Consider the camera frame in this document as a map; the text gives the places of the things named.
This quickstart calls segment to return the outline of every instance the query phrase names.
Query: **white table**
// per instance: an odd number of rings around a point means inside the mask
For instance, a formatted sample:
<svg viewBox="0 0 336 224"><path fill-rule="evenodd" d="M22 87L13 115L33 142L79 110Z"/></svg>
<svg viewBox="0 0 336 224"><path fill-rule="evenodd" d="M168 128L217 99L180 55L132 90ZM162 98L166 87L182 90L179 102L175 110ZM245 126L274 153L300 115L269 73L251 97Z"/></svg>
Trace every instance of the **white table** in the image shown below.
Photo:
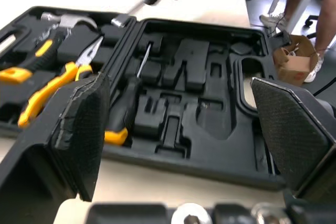
<svg viewBox="0 0 336 224"><path fill-rule="evenodd" d="M0 28L34 5L126 12L138 0L1 0ZM146 6L138 20L157 17L230 26L249 27L245 0L162 0ZM0 138L0 158L13 140ZM170 207L184 202L212 206L236 202L246 207L260 201L283 205L282 194L189 177L102 160L94 202L163 202ZM90 203L79 199L64 202L55 223L83 223Z"/></svg>

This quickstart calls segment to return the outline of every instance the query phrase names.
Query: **shoe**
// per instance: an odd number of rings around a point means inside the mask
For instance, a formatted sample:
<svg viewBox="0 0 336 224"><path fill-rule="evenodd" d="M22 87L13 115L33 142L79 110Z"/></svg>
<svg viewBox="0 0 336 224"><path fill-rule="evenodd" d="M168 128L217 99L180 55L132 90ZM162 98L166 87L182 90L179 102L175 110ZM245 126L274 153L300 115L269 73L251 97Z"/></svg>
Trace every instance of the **shoe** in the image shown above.
<svg viewBox="0 0 336 224"><path fill-rule="evenodd" d="M318 62L316 63L316 72L320 71L321 68L322 68L322 64L323 64L323 61L324 61L324 58L323 57L320 57L320 54L317 54L317 56L319 57L319 60Z"/></svg>
<svg viewBox="0 0 336 224"><path fill-rule="evenodd" d="M315 80L315 77L316 77L316 74L321 70L322 68L322 64L323 64L323 61L324 59L322 57L320 57L319 54L317 54L318 57L319 57L319 60L318 62L316 63L316 66L314 68L313 71L311 71L309 73L309 75L307 76L307 78L305 79L305 83L311 83L313 80Z"/></svg>
<svg viewBox="0 0 336 224"><path fill-rule="evenodd" d="M278 27L281 31L286 30L286 27L288 25L288 21L284 17L283 13L280 13L278 15L260 15L259 16L260 21L263 23L263 25L267 27Z"/></svg>

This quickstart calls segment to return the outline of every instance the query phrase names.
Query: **tool case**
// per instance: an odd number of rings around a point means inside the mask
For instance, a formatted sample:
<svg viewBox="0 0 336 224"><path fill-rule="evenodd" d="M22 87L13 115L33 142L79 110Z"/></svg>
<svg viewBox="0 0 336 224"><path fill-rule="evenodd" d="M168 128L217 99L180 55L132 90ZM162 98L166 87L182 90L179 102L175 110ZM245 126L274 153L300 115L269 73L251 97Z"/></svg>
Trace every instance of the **tool case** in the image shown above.
<svg viewBox="0 0 336 224"><path fill-rule="evenodd" d="M43 12L92 18L98 31L76 25L57 51L57 64L21 84L0 83L0 135L16 136L18 116L29 97L99 35L102 46L91 63L111 85L110 109L136 74L148 43L152 49L132 132L123 146L105 144L103 156L188 175L269 190L285 187L269 154L249 81L276 79L267 36L258 30L131 17L124 28L110 24L117 13L33 7L0 31L0 70L15 66L54 24Z"/></svg>

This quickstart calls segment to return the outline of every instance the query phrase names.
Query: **hammer handle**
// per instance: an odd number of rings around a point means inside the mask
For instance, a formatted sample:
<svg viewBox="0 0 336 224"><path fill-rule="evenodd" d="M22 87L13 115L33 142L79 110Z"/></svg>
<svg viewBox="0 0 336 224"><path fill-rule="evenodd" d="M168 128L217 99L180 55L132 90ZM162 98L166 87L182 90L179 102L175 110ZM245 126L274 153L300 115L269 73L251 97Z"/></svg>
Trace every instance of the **hammer handle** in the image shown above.
<svg viewBox="0 0 336 224"><path fill-rule="evenodd" d="M48 38L36 50L29 53L26 60L16 67L0 71L0 81L7 83L22 83L30 78L36 70L47 70L56 61L57 49L65 39L65 32L52 30Z"/></svg>
<svg viewBox="0 0 336 224"><path fill-rule="evenodd" d="M35 72L39 69L48 69L55 64L57 49L65 39L65 33L62 30L55 29L50 32L48 38L32 52L27 60L18 67Z"/></svg>

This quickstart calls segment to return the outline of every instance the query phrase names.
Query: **screwdriver shaft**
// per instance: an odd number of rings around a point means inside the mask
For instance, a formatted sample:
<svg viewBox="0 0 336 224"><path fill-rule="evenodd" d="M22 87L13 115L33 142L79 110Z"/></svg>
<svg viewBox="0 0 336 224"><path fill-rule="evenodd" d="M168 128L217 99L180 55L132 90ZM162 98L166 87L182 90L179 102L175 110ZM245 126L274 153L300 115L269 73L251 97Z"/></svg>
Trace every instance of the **screwdriver shaft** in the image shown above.
<svg viewBox="0 0 336 224"><path fill-rule="evenodd" d="M141 71L142 71L143 67L144 67L145 64L146 64L146 61L147 61L148 56L149 56L149 53L150 53L150 51L151 51L151 47L152 47L152 44L149 43L149 44L148 44L148 47L147 47L147 50L146 50L145 57L143 57L143 60L142 60L142 62L141 62L140 69L139 69L138 73L136 74L136 75L137 75L137 78L140 77Z"/></svg>
<svg viewBox="0 0 336 224"><path fill-rule="evenodd" d="M133 14L137 13L143 6L145 5L144 1L141 0L140 2L136 3L128 12L127 14L129 16L132 16Z"/></svg>

